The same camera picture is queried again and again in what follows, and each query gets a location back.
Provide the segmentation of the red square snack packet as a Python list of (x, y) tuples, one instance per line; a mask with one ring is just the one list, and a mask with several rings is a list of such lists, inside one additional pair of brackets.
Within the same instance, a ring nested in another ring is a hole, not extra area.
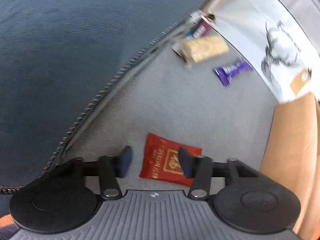
[(182, 145), (149, 133), (146, 137), (143, 165), (139, 177), (190, 186), (193, 180), (184, 176), (178, 161), (180, 147), (185, 148), (192, 156), (202, 154), (201, 148)]

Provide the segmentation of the brown cardboard box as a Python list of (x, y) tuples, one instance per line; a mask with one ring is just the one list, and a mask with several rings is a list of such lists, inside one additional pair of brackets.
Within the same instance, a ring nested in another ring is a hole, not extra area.
[(275, 107), (260, 172), (298, 197), (294, 233), (319, 239), (319, 103), (312, 93)]

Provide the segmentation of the purple chocolate bar wrapper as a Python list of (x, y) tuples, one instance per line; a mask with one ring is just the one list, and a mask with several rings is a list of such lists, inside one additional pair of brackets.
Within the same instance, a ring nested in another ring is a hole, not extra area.
[(247, 61), (238, 61), (228, 66), (213, 68), (213, 72), (217, 75), (224, 87), (229, 86), (232, 79), (238, 76), (240, 73), (252, 70), (252, 67)]

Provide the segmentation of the white rice cracker pack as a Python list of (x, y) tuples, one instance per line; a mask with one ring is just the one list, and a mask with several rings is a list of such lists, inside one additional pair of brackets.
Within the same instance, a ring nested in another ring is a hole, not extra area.
[(171, 47), (188, 64), (207, 61), (229, 52), (227, 43), (220, 35), (184, 38)]

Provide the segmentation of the dark purple snack packet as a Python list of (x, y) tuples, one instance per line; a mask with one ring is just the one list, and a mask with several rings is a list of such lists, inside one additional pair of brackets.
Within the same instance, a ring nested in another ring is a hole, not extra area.
[(200, 20), (200, 22), (195, 25), (185, 37), (189, 39), (201, 38), (206, 36), (211, 29), (212, 26), (208, 22)]

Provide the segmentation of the deer print pillow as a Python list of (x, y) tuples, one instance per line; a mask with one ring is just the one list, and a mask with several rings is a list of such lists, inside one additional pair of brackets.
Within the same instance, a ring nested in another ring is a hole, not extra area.
[(206, 0), (214, 29), (262, 78), (278, 102), (319, 98), (319, 52), (280, 0)]

